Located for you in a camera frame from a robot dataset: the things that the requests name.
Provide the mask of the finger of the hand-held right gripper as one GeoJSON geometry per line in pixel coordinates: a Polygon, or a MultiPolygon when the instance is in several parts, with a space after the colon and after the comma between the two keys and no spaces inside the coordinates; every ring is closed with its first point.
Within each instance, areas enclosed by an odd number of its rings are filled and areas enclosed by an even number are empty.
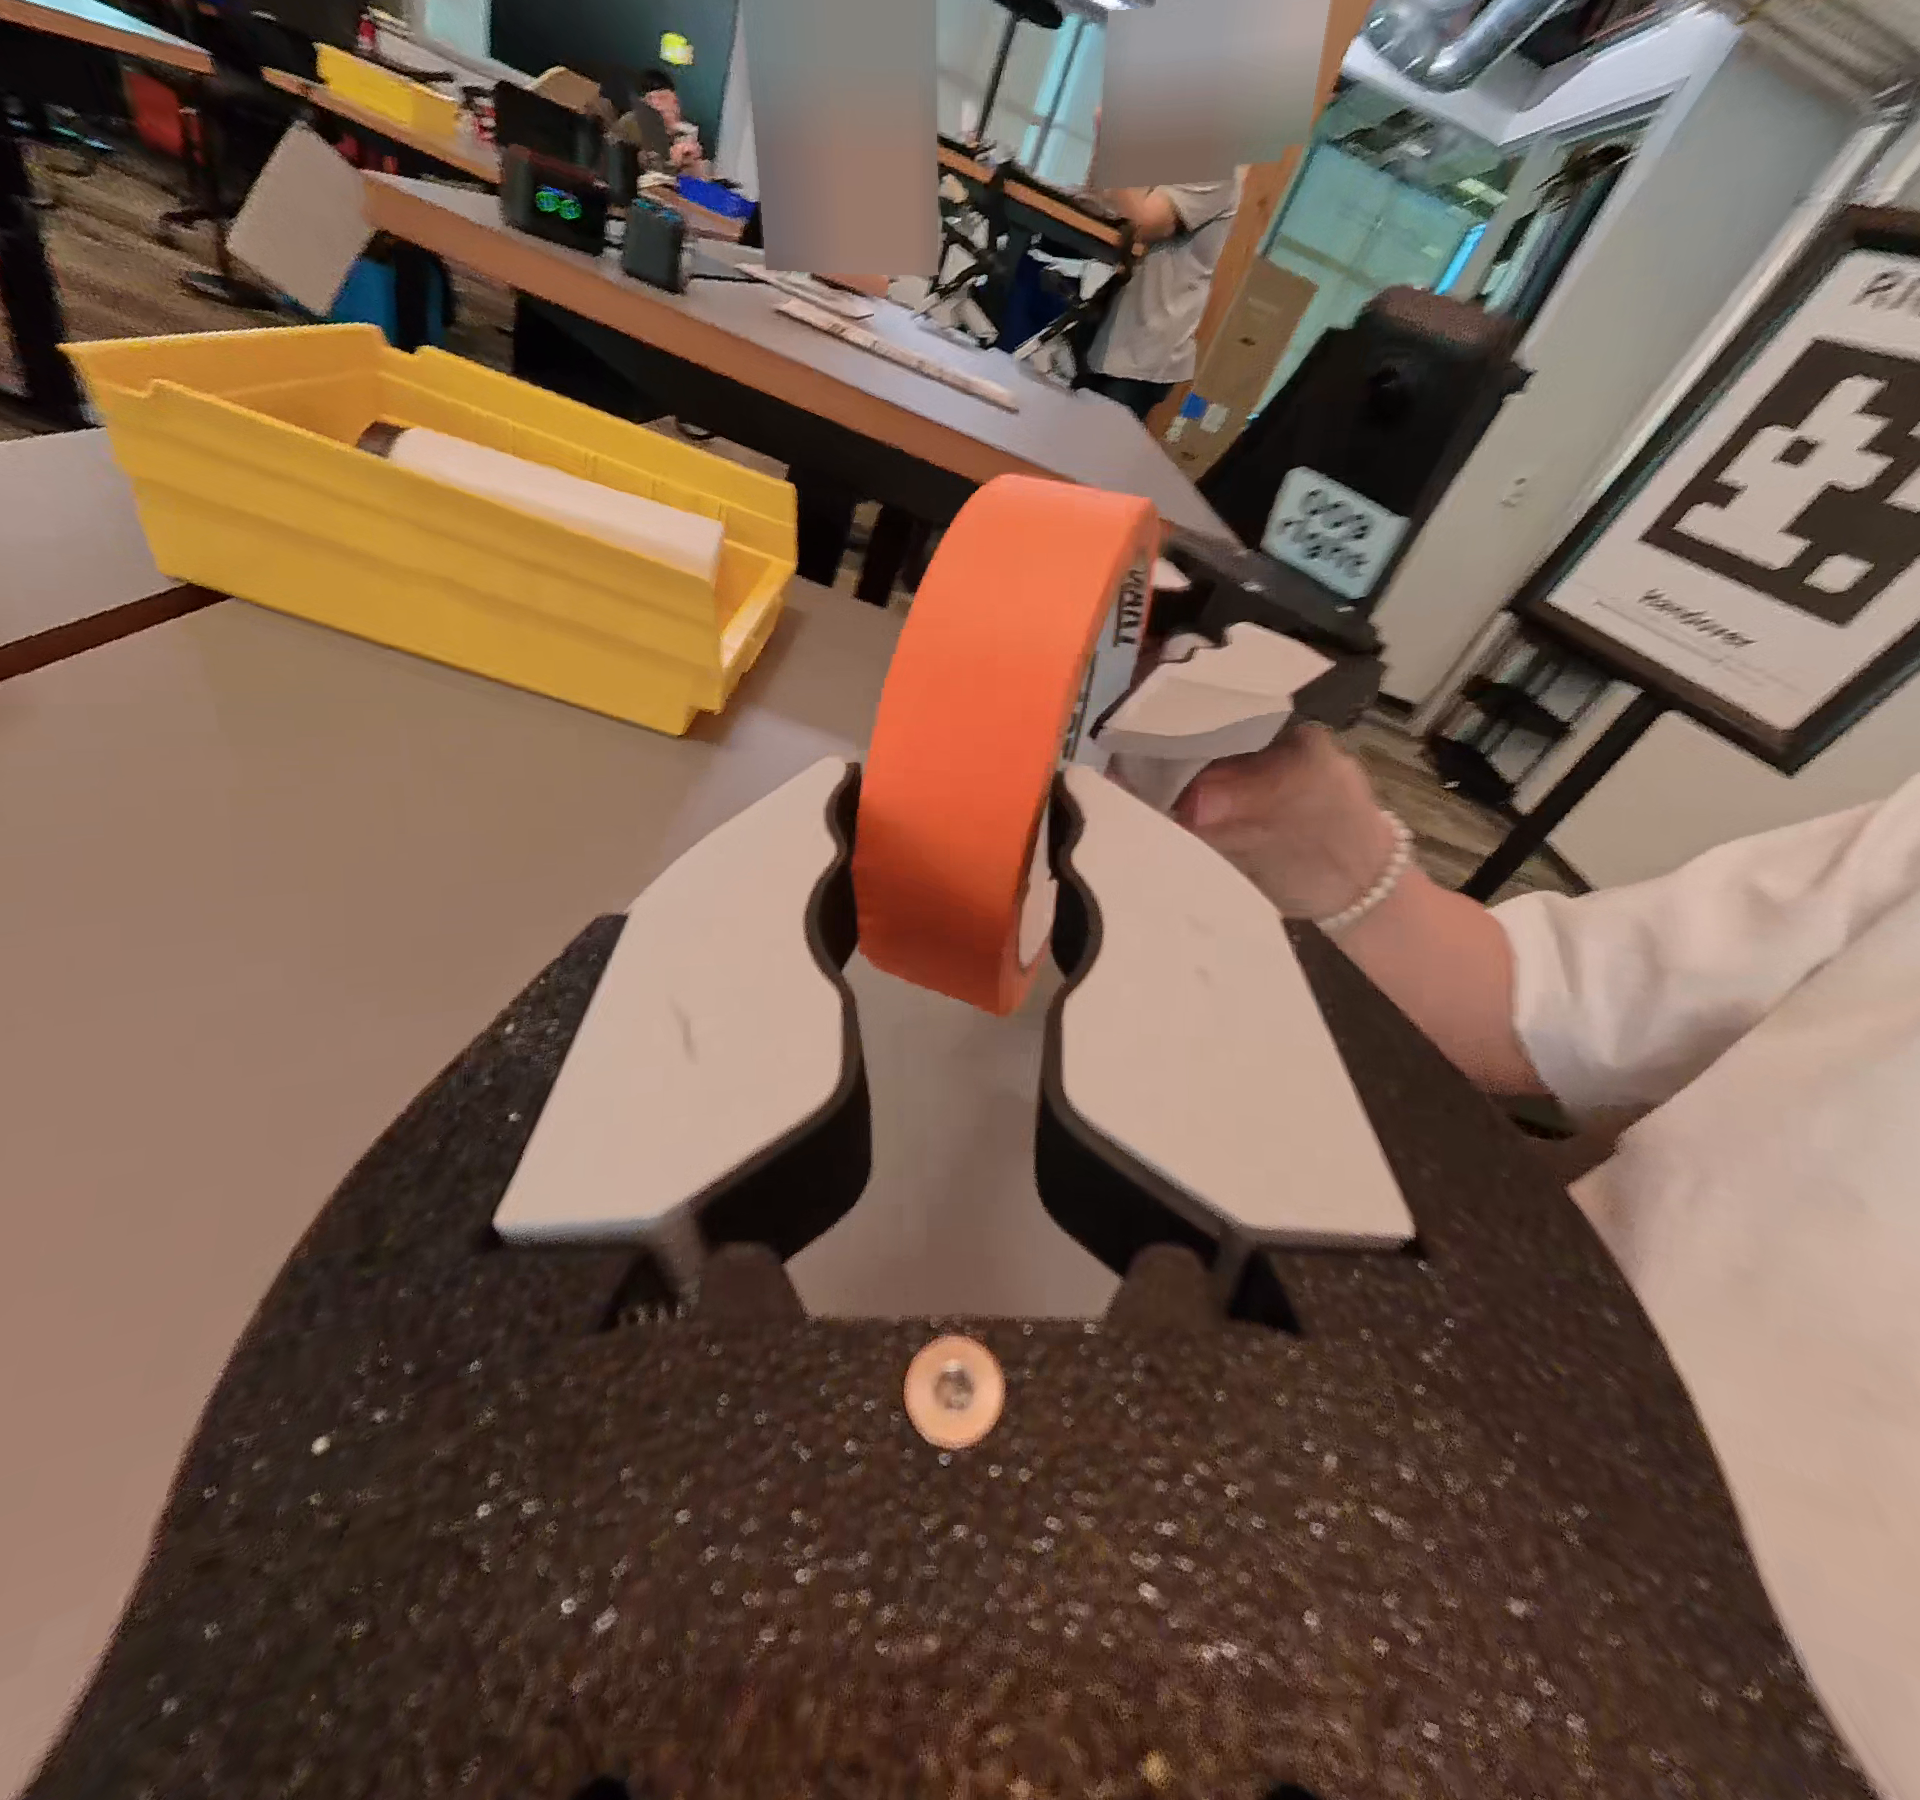
{"type": "Polygon", "coordinates": [[[1099,722],[1093,762],[1136,798],[1180,798],[1212,763],[1264,752],[1333,655],[1260,624],[1182,633],[1099,722]]]}

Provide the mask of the yellow plastic bin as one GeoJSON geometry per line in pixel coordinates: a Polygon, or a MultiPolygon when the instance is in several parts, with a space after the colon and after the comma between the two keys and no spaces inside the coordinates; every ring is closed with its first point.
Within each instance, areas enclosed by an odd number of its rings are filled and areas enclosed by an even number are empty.
{"type": "Polygon", "coordinates": [[[726,707],[799,566],[795,487],[375,324],[62,347],[156,567],[477,677],[680,736],[726,707]],[[648,493],[725,527],[717,585],[358,447],[372,421],[648,493]]]}
{"type": "Polygon", "coordinates": [[[314,48],[314,59],[319,83],[354,107],[433,140],[457,140],[464,130],[462,101],[435,83],[323,41],[314,48]]]}

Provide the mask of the person's right hand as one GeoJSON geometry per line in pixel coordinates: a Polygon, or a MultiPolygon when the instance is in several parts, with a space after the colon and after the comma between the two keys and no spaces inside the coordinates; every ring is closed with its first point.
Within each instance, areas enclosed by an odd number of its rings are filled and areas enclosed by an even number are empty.
{"type": "Polygon", "coordinates": [[[1170,815],[1289,919],[1319,924],[1375,883],[1395,825],[1355,756],[1327,727],[1290,724],[1260,754],[1204,767],[1170,815]]]}

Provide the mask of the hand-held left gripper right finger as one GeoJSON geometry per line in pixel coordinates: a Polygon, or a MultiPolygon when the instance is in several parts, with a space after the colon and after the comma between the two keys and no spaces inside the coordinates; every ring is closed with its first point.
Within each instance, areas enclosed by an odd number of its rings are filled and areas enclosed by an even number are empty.
{"type": "Polygon", "coordinates": [[[1036,1184],[1102,1261],[1418,1233],[1280,912],[1091,766],[1059,776],[1036,1184]]]}

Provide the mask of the small black box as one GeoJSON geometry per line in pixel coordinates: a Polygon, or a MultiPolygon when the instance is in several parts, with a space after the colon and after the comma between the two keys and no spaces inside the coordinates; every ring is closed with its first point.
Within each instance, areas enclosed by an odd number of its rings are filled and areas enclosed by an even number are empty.
{"type": "Polygon", "coordinates": [[[665,294],[683,296],[689,286],[689,224],[675,208],[638,194],[626,211],[620,239],[620,272],[665,294]]]}

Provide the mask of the person's right forearm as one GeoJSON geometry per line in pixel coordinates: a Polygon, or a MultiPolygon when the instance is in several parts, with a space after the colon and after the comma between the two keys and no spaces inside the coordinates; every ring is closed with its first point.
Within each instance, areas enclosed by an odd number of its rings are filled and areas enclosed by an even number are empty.
{"type": "Polygon", "coordinates": [[[1518,963],[1488,905],[1437,885],[1395,824],[1381,871],[1319,929],[1481,1091],[1548,1098],[1518,1029],[1518,963]]]}

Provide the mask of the orange tape roll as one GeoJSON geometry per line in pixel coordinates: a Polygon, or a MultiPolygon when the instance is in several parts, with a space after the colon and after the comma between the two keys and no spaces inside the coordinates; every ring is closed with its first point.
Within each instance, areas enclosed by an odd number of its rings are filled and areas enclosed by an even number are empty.
{"type": "Polygon", "coordinates": [[[1002,473],[925,567],[862,763],[853,890],[881,972],[993,1017],[1053,915],[1059,772],[1134,683],[1165,520],[1141,493],[1002,473]]]}

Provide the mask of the paper sheet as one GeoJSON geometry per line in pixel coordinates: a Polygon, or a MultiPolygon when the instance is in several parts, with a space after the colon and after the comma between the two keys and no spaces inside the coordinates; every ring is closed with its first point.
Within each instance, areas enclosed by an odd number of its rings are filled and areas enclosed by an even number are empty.
{"type": "Polygon", "coordinates": [[[776,304],[776,311],[783,317],[836,339],[847,347],[864,352],[878,362],[915,373],[922,380],[937,381],[954,393],[971,396],[976,401],[995,405],[1009,413],[1021,412],[1019,393],[998,377],[890,339],[864,320],[839,313],[829,306],[801,296],[783,296],[776,304]]]}

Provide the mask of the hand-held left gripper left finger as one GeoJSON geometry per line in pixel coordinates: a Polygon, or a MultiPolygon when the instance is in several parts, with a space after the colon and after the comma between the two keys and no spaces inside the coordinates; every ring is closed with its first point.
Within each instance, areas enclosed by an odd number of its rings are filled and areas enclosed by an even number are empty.
{"type": "Polygon", "coordinates": [[[630,901],[492,1236],[792,1259],[857,1208],[873,1176],[847,975],[859,799],[859,762],[820,757],[630,901]]]}

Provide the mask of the grey desk with wooden edge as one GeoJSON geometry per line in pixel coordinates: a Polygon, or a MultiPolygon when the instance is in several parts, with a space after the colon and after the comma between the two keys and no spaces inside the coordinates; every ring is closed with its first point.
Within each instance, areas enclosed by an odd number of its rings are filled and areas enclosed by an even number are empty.
{"type": "Polygon", "coordinates": [[[474,188],[368,171],[363,194],[379,233],[513,294],[517,377],[633,424],[676,417],[799,470],[834,508],[817,524],[827,546],[844,539],[859,502],[932,529],[1004,473],[1145,496],[1178,529],[1231,537],[1131,412],[949,339],[890,300],[861,325],[1011,401],[787,313],[790,296],[748,276],[756,255],[729,242],[695,239],[675,291],[628,276],[612,252],[592,258],[515,227],[474,188]]]}

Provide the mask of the white cylinder with black cap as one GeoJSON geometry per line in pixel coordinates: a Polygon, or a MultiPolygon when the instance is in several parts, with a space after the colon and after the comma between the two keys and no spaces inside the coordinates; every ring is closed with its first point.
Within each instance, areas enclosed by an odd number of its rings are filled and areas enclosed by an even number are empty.
{"type": "Polygon", "coordinates": [[[675,571],[718,585],[725,525],[713,516],[671,506],[578,471],[517,457],[501,447],[442,429],[372,420],[356,447],[437,486],[492,497],[577,534],[630,550],[675,571]]]}

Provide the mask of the black clock with green display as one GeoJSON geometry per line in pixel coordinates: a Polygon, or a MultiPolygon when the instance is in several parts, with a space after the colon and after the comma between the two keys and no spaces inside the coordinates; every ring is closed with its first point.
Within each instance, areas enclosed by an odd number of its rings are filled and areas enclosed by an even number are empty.
{"type": "Polygon", "coordinates": [[[594,171],[510,144],[499,155],[499,208],[506,226],[599,259],[609,248],[612,192],[594,171]]]}

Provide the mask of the black television screen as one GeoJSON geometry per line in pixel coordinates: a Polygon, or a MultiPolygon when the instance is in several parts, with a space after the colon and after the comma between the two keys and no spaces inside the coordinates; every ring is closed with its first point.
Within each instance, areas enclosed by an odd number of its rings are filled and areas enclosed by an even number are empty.
{"type": "Polygon", "coordinates": [[[563,66],[633,90],[666,72],[689,123],[718,148],[740,0],[490,0],[488,56],[525,76],[563,66]]]}

